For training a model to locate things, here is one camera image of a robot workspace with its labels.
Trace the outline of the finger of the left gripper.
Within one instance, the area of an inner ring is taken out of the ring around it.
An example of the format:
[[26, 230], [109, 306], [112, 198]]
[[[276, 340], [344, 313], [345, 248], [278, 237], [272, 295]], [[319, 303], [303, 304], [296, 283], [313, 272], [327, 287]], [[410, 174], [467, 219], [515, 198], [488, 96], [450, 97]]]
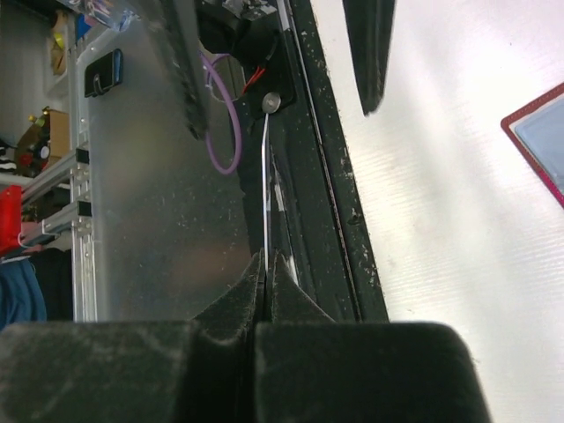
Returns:
[[157, 1], [169, 55], [166, 67], [179, 95], [186, 126], [196, 139], [208, 129], [208, 105], [204, 98], [204, 72], [199, 53], [197, 11], [194, 1]]
[[376, 111], [384, 95], [395, 0], [345, 0], [355, 82], [363, 115]]

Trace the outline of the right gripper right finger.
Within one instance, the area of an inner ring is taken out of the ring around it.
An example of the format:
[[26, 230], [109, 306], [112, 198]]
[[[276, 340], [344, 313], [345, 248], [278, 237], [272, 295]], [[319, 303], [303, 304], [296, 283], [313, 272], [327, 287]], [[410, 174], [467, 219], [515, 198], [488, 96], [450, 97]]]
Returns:
[[471, 355], [439, 323], [337, 323], [277, 256], [255, 330], [259, 422], [487, 422]]

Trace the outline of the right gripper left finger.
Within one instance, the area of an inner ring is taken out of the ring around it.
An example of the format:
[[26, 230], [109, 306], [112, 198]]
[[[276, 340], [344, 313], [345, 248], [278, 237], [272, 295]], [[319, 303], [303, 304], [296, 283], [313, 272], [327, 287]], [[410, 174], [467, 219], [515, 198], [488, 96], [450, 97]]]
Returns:
[[250, 422], [263, 255], [187, 321], [18, 323], [1, 335], [4, 422]]

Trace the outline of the white VIP card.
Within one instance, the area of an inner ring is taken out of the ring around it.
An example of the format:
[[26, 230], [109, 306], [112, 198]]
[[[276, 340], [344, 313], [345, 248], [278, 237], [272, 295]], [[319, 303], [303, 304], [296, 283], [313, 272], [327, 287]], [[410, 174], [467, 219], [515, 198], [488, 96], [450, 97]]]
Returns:
[[271, 220], [270, 220], [270, 147], [269, 147], [270, 115], [265, 114], [263, 137], [261, 144], [261, 178], [262, 178], [262, 204], [263, 204], [263, 254], [265, 272], [269, 271], [271, 258]]

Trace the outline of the red leather card holder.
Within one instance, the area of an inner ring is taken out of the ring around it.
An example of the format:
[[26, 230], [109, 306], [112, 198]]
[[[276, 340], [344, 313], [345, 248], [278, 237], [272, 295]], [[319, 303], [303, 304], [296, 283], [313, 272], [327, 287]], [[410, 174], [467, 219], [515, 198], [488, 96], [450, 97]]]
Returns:
[[504, 117], [501, 128], [563, 206], [563, 84]]

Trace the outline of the cardboard box with clutter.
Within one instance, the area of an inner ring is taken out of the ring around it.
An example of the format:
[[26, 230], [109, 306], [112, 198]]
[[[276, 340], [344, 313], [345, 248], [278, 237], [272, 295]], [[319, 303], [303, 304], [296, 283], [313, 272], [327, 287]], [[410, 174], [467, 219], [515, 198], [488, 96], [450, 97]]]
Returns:
[[66, 112], [49, 107], [30, 115], [30, 126], [14, 153], [16, 174], [34, 178], [70, 151], [70, 119]]

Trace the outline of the blue cloth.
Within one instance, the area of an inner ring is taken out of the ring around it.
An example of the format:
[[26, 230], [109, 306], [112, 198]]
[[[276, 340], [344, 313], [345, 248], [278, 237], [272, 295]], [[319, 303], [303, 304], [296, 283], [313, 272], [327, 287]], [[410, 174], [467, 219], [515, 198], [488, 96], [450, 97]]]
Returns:
[[46, 304], [28, 257], [1, 263], [1, 330], [13, 323], [46, 322]]

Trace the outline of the red box on shelf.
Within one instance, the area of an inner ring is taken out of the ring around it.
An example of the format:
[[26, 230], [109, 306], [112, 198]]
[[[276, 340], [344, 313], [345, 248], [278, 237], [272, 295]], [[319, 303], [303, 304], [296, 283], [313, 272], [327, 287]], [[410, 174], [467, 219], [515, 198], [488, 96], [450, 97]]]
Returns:
[[22, 188], [11, 185], [1, 192], [0, 254], [5, 256], [19, 246], [21, 232]]

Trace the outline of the aluminium frame rail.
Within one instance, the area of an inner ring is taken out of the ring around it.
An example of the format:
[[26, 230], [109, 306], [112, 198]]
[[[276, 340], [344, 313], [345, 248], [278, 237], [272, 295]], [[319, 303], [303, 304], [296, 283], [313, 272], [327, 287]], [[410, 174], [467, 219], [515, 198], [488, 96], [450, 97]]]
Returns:
[[51, 144], [65, 142], [63, 154], [50, 149], [47, 168], [22, 188], [21, 205], [26, 211], [40, 203], [49, 193], [61, 202], [44, 219], [22, 229], [17, 241], [23, 249], [46, 245], [61, 235], [70, 233], [72, 251], [73, 315], [78, 322], [97, 319], [93, 212], [91, 196], [91, 165], [89, 143], [78, 133], [78, 83], [76, 79], [77, 48], [74, 24], [58, 29], [50, 47], [61, 49], [65, 72], [52, 78], [48, 88], [61, 86], [67, 101], [67, 113], [44, 108], [33, 122], [41, 123], [41, 132], [49, 134]]

